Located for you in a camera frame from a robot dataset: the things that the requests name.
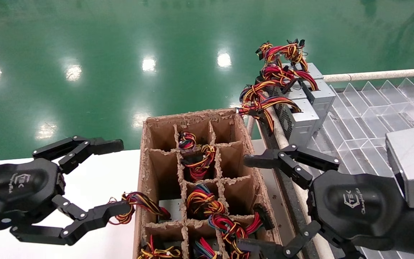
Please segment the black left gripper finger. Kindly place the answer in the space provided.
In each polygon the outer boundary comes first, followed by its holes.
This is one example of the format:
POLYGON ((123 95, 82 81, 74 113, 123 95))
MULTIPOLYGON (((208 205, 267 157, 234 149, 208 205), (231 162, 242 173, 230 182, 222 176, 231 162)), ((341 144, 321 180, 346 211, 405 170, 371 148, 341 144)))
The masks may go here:
POLYGON ((63 174, 69 174, 92 155, 111 154, 123 149, 124 143, 121 139, 87 139, 73 136, 40 147, 32 152, 32 156, 35 159, 43 158, 50 161, 63 157, 59 160, 59 168, 63 174))
POLYGON ((18 225, 11 228, 10 233, 20 242, 72 246, 89 231, 104 228, 110 218, 129 213, 131 210, 127 201, 99 205, 87 212, 61 195, 56 195, 51 201, 56 208, 69 216, 73 223, 64 228, 18 225))

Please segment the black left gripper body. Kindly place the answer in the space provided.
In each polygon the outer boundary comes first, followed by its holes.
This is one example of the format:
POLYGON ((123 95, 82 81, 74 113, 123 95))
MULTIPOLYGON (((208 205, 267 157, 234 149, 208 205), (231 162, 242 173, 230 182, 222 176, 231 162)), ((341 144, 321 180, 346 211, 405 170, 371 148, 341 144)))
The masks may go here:
POLYGON ((22 164, 0 164, 0 231, 39 223, 54 210, 52 199, 64 195, 60 167, 43 158, 22 164))

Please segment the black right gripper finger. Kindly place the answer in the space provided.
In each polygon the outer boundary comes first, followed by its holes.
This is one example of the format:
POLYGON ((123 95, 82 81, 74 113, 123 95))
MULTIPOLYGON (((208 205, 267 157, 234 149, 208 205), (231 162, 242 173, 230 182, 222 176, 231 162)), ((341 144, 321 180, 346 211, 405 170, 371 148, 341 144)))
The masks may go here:
POLYGON ((297 254, 322 229, 317 221, 312 221, 286 246, 258 239, 238 239, 237 247, 249 252, 251 259, 298 259, 297 254))
POLYGON ((321 152, 289 145, 284 149, 266 149, 261 155, 244 155, 244 165, 250 168, 279 169, 292 181, 304 190, 312 185, 312 174, 303 169, 300 165, 321 170, 337 170, 340 167, 340 160, 336 157, 321 152))

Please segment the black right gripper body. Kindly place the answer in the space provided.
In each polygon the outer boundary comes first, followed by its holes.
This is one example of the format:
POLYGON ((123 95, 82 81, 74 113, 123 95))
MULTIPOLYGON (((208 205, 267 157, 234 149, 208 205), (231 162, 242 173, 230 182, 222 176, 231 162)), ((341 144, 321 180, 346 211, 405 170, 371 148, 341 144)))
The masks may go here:
POLYGON ((346 259, 362 259, 358 246, 410 253, 404 232, 408 210, 392 177, 329 170, 309 184, 309 214, 320 234, 346 259))

